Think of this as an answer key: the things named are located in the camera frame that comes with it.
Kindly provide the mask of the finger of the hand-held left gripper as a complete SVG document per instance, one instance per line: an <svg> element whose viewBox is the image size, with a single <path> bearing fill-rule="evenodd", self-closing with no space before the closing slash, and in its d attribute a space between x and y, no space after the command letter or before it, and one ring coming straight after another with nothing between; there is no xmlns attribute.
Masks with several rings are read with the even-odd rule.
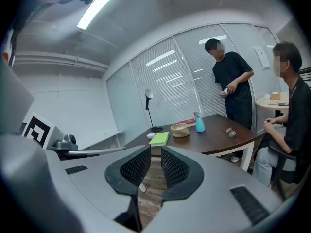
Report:
<svg viewBox="0 0 311 233"><path fill-rule="evenodd" d="M99 156L99 155L106 155L122 150L126 150L127 147L118 147L118 148L111 148L111 149L102 149L102 150L72 150L68 151L65 155L67 157L93 157L93 156Z"/></svg>

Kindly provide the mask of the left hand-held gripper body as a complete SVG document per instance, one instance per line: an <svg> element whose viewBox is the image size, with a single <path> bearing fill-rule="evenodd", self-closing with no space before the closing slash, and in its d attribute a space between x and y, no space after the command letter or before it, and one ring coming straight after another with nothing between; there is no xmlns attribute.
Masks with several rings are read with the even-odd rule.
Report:
<svg viewBox="0 0 311 233"><path fill-rule="evenodd" d="M49 149L57 140L64 139L64 134L55 124L34 112L26 118L22 136L36 141L43 149Z"/></svg>

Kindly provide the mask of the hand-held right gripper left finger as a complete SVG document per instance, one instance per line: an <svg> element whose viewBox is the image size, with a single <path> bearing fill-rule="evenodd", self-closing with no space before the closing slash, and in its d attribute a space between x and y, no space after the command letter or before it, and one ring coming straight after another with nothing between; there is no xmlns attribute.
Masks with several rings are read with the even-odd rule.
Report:
<svg viewBox="0 0 311 233"><path fill-rule="evenodd" d="M61 162L78 191L106 217L142 231L138 188L151 166L151 148L130 149Z"/></svg>

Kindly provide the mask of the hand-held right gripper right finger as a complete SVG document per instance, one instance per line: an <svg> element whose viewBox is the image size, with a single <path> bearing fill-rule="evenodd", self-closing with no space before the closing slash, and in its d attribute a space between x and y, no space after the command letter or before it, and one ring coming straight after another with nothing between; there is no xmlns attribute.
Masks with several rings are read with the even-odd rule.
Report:
<svg viewBox="0 0 311 233"><path fill-rule="evenodd" d="M270 188L226 160L162 148L167 190L145 233L244 233L282 204Z"/></svg>

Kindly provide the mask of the beige woven bowl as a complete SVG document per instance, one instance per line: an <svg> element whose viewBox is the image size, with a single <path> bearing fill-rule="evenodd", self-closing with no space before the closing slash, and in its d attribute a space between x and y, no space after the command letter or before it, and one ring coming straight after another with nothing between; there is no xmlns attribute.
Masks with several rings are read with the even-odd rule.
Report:
<svg viewBox="0 0 311 233"><path fill-rule="evenodd" d="M175 138L183 138L190 134L186 123L172 125L171 132Z"/></svg>

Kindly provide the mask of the green book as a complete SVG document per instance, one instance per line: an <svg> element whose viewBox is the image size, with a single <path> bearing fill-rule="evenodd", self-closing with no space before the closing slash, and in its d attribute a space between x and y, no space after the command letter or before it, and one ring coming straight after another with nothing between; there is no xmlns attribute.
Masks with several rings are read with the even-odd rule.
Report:
<svg viewBox="0 0 311 233"><path fill-rule="evenodd" d="M151 147L161 147L166 145L169 139L170 133L169 132L162 132L157 133L155 136L150 140L149 145Z"/></svg>

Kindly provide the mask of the blue spray bottle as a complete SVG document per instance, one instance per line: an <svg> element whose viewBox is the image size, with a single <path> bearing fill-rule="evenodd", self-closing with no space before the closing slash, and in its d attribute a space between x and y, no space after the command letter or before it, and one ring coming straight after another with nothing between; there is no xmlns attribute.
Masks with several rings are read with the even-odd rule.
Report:
<svg viewBox="0 0 311 233"><path fill-rule="evenodd" d="M202 133L206 130L204 122L200 116L199 112L194 112L194 118L195 118L195 127L196 127L196 131L198 133Z"/></svg>

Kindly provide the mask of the black desk lamp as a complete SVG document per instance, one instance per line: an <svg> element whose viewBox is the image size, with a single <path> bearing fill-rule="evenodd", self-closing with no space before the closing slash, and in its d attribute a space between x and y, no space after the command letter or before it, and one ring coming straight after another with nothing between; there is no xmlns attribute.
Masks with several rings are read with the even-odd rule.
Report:
<svg viewBox="0 0 311 233"><path fill-rule="evenodd" d="M150 90L150 89L146 89L145 90L145 110L148 111L148 114L149 114L149 118L150 118L150 123L151 123L151 131L153 132L159 132L161 130L163 130L162 127L158 127L158 126L155 126L152 122L152 118L151 118L151 114L150 114L150 110L149 110L149 102L150 100L153 98L153 92Z"/></svg>

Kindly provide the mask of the black office chair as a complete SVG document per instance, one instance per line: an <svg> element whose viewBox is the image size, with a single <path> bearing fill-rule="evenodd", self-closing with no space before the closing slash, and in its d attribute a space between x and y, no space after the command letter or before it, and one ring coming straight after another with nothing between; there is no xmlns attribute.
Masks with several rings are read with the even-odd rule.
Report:
<svg viewBox="0 0 311 233"><path fill-rule="evenodd" d="M296 160L296 156L287 154L281 147L272 139L269 134L265 134L259 147L255 153L254 160L256 159L257 152L261 148L268 147L269 150L278 157L278 163L276 167L272 168L271 182L275 187L283 201L289 197L296 195L300 192L304 186L309 174L311 173L311 163L304 167L302 173L297 175L295 172L289 172L283 170L285 162L287 160Z"/></svg>

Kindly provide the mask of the white window blinds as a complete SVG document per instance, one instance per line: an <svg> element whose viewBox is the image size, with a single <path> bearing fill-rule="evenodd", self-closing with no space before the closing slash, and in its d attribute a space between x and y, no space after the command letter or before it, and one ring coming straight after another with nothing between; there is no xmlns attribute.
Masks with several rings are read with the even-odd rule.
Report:
<svg viewBox="0 0 311 233"><path fill-rule="evenodd" d="M215 38L226 52L241 55L254 71L250 80L252 100L280 90L272 65L277 43L271 31L251 24L214 24L188 30L153 45L126 63L106 82L113 116L123 143L127 144L151 127L145 110L145 90L155 126L175 124L201 116L226 115L212 68L215 59L204 48ZM271 68L263 69L253 47L263 47Z"/></svg>

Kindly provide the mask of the white paper notice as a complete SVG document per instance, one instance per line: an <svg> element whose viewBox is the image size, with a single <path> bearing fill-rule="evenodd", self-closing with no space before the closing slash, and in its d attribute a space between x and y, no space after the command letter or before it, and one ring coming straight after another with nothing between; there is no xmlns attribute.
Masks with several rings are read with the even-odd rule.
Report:
<svg viewBox="0 0 311 233"><path fill-rule="evenodd" d="M253 49L260 61L262 68L263 69L271 68L270 62L268 60L268 56L266 55L263 47L253 47Z"/></svg>

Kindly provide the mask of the ceiling strip light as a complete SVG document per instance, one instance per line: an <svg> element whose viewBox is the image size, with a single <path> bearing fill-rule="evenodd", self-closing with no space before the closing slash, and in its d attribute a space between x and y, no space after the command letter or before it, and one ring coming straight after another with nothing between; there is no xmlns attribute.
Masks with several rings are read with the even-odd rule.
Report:
<svg viewBox="0 0 311 233"><path fill-rule="evenodd" d="M110 1L111 0L94 0L94 2L88 7L81 17L77 27L85 30L100 10Z"/></svg>

